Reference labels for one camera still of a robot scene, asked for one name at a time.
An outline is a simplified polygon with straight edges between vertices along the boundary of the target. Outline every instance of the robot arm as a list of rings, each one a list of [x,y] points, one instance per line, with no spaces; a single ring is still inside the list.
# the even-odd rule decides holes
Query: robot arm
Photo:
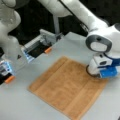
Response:
[[[89,31],[108,27],[106,22],[95,16],[79,0],[38,0],[57,17],[74,15],[87,26]]]
[[[73,15],[88,28],[86,45],[99,52],[91,60],[88,73],[113,77],[120,74],[120,24],[108,24],[95,16],[79,0],[38,0],[57,17]]]
[[[26,5],[30,0],[2,0],[2,2],[10,8],[20,8]]]

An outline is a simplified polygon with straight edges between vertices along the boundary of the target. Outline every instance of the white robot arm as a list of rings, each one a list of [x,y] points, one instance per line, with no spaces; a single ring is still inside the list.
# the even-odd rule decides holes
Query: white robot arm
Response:
[[[101,78],[120,74],[120,24],[110,26],[79,0],[38,0],[57,17],[73,15],[88,28],[86,45],[99,52],[94,55],[87,71]]]
[[[16,3],[16,0],[0,0],[0,47],[5,53],[4,59],[9,60],[14,71],[27,62],[17,38],[9,35],[21,22],[19,14],[13,9]]]

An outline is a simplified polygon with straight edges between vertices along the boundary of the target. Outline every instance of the white table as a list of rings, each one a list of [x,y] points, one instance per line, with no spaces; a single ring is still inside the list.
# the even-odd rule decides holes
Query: white table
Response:
[[[0,120],[69,120],[27,88],[61,56],[89,64],[93,52],[85,46],[85,37],[69,33],[52,47],[21,69],[9,85],[0,86]],[[82,120],[118,120],[120,116],[120,79],[109,80],[106,88]]]

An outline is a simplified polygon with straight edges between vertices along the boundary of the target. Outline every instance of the blue gripper component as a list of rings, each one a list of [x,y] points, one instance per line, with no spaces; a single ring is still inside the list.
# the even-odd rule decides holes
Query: blue gripper component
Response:
[[[115,67],[107,67],[104,70],[100,70],[101,78],[115,77],[117,75],[117,69]]]

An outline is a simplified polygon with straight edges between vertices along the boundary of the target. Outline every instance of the cable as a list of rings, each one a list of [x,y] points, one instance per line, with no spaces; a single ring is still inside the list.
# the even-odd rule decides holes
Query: cable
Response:
[[[76,20],[80,23],[81,27],[87,32],[88,31],[87,26],[78,19],[78,17],[64,4],[64,2],[62,0],[58,0],[58,1],[73,15],[73,17],[76,18]]]

